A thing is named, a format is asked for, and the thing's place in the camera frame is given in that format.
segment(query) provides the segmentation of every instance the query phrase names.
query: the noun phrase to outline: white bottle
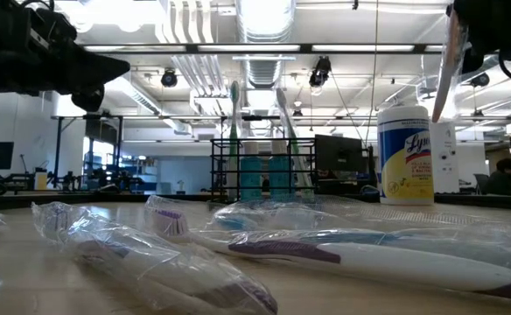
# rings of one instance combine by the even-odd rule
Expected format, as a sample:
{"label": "white bottle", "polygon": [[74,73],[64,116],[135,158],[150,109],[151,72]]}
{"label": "white bottle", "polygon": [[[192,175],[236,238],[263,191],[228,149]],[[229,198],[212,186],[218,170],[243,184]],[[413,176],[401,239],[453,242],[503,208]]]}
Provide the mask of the white bottle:
{"label": "white bottle", "polygon": [[378,115],[381,163],[380,201],[389,205],[432,205],[429,114],[422,106],[402,106]]}

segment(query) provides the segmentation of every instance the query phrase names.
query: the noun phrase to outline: wire rack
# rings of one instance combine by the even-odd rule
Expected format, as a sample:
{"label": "wire rack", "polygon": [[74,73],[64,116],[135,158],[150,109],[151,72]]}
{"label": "wire rack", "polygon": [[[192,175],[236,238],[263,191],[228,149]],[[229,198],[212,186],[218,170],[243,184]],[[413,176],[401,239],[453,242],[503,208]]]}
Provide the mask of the wire rack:
{"label": "wire rack", "polygon": [[[242,148],[243,143],[246,142],[265,142],[272,143],[273,141],[283,141],[287,144],[287,153],[285,154],[272,154],[269,151],[260,151],[258,154],[243,154]],[[316,164],[316,139],[315,138],[250,138],[250,139],[212,139],[211,140],[211,159],[212,159],[212,168],[211,168],[211,197],[214,200],[220,201],[234,201],[230,200],[227,196],[227,192],[231,190],[236,190],[235,196],[239,196],[242,198],[241,192],[246,189],[264,189],[269,188],[272,189],[281,189],[288,190],[289,194],[294,194],[297,190],[302,189],[312,189],[314,192],[317,190],[317,181],[313,180],[310,186],[301,186],[295,185],[293,182],[295,175],[302,176],[302,174],[310,173],[311,177],[313,176],[315,179],[318,176],[318,170],[315,168]],[[299,148],[299,152],[304,153],[293,153],[293,145],[297,145]],[[240,170],[240,161],[242,158],[248,157],[258,157],[262,160],[273,158],[273,157],[289,157],[289,160],[292,161],[293,158],[302,157],[306,160],[309,168],[307,170],[296,170],[294,164],[289,163],[289,170],[267,170],[261,169],[259,171],[241,171]],[[231,158],[237,158],[237,170],[229,170],[228,169],[228,161]],[[236,174],[236,183],[237,185],[227,185],[227,176],[228,174],[233,173]],[[271,174],[271,173],[288,173],[289,176],[289,186],[288,187],[276,187],[276,186],[251,186],[245,187],[241,185],[241,174],[243,173],[258,173],[258,174]]]}

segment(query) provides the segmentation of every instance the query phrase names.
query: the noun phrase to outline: workbench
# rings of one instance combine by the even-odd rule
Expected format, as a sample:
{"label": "workbench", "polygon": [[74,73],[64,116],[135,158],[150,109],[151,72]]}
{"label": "workbench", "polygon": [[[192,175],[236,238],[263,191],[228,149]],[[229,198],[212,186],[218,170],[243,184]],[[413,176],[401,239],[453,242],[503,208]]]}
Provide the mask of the workbench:
{"label": "workbench", "polygon": [[[135,226],[142,203],[82,205],[97,214]],[[205,205],[194,217],[211,214]],[[473,206],[415,206],[409,211],[472,215],[509,215],[511,210]],[[147,315],[154,312],[118,282],[80,265],[48,245],[32,221],[29,208],[2,211],[8,229],[0,232],[0,315]],[[269,287],[280,315],[305,314],[507,314],[511,301],[474,294],[376,282],[269,262],[226,257]]]}

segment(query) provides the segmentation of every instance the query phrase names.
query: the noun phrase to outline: table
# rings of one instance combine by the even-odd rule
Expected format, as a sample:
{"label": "table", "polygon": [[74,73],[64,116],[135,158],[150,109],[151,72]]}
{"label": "table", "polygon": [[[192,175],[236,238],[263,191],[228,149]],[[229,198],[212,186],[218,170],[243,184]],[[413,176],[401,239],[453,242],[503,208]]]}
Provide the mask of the table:
{"label": "table", "polygon": [[[129,225],[142,204],[83,205]],[[503,215],[510,210],[436,205],[410,211]],[[204,214],[204,209],[195,209]],[[79,265],[47,245],[35,231],[30,209],[3,212],[9,226],[0,233],[0,315],[178,315],[150,311],[119,283]],[[437,289],[380,283],[283,265],[227,259],[269,287],[280,315],[305,314],[507,314],[511,301]]]}

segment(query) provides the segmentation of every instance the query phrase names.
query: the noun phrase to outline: white wall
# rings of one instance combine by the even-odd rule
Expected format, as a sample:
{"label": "white wall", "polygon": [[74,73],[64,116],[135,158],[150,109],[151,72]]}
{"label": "white wall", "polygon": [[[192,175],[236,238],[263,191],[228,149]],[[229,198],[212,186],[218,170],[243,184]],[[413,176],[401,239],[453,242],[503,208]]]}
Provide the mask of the white wall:
{"label": "white wall", "polygon": [[[24,154],[28,172],[33,172],[35,167],[45,165],[47,161],[47,170],[53,172],[57,121],[51,116],[56,112],[58,100],[56,94],[53,94],[52,101],[14,93],[0,94],[0,142],[14,142],[10,169],[1,170],[0,175],[24,173],[21,154]],[[69,170],[81,172],[84,129],[83,121],[75,121],[63,133],[59,175]]]}
{"label": "white wall", "polygon": [[473,174],[489,174],[485,164],[485,145],[483,143],[458,143],[456,149],[458,157],[459,179],[477,185]]}

